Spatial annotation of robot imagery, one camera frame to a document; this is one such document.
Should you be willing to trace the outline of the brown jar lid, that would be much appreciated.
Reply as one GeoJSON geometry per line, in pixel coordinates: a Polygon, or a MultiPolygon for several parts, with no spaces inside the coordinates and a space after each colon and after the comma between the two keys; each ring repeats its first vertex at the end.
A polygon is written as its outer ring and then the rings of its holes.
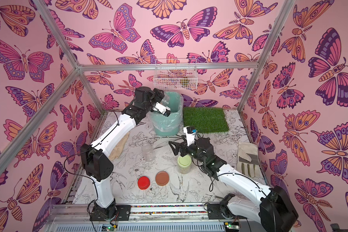
{"type": "Polygon", "coordinates": [[[155,176],[155,182],[158,186],[165,186],[169,183],[169,174],[165,171],[160,171],[155,176]]]}

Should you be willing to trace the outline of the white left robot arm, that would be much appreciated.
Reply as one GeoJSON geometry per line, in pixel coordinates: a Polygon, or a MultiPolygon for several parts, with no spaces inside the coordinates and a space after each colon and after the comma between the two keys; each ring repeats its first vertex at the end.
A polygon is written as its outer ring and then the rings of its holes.
{"type": "Polygon", "coordinates": [[[92,180],[96,193],[91,221],[94,218],[106,221],[117,218],[116,200],[109,184],[114,165],[109,156],[123,137],[149,112],[158,112],[166,117],[171,114],[170,108],[162,103],[164,98],[163,90],[149,87],[137,88],[133,100],[122,110],[116,122],[90,145],[82,145],[80,149],[82,167],[92,180]]]}

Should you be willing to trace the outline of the clear peanut jar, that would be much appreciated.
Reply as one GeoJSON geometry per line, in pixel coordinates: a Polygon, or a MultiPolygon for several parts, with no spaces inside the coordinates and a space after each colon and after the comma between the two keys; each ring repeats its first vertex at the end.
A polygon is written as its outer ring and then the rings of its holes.
{"type": "Polygon", "coordinates": [[[142,156],[143,156],[144,160],[147,162],[154,161],[155,152],[154,152],[154,149],[153,149],[151,143],[144,142],[142,144],[142,156]]]}

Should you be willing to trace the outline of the brown lid peanut jar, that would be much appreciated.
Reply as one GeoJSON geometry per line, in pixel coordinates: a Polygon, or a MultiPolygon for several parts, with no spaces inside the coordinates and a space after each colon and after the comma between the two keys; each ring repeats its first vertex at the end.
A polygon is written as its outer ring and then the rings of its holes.
{"type": "Polygon", "coordinates": [[[160,104],[168,107],[169,103],[170,103],[170,96],[168,93],[166,93],[163,99],[161,100],[160,104]]]}

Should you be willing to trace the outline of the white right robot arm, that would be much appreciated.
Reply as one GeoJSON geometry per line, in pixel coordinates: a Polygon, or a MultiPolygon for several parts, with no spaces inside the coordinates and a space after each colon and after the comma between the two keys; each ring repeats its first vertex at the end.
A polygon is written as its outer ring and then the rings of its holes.
{"type": "Polygon", "coordinates": [[[234,169],[214,153],[209,138],[199,138],[189,144],[170,141],[174,155],[195,159],[212,181],[219,181],[234,188],[247,197],[247,201],[236,200],[228,194],[221,201],[221,211],[227,218],[242,216],[261,224],[267,232],[289,232],[298,220],[298,213],[287,192],[279,187],[260,184],[234,169]]]}

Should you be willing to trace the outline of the red jar lid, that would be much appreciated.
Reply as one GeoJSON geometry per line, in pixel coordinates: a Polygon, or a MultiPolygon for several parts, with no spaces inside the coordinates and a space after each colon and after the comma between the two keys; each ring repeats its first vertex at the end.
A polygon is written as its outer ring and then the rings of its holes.
{"type": "Polygon", "coordinates": [[[137,184],[140,190],[145,190],[150,186],[150,179],[146,176],[140,177],[137,184]]]}

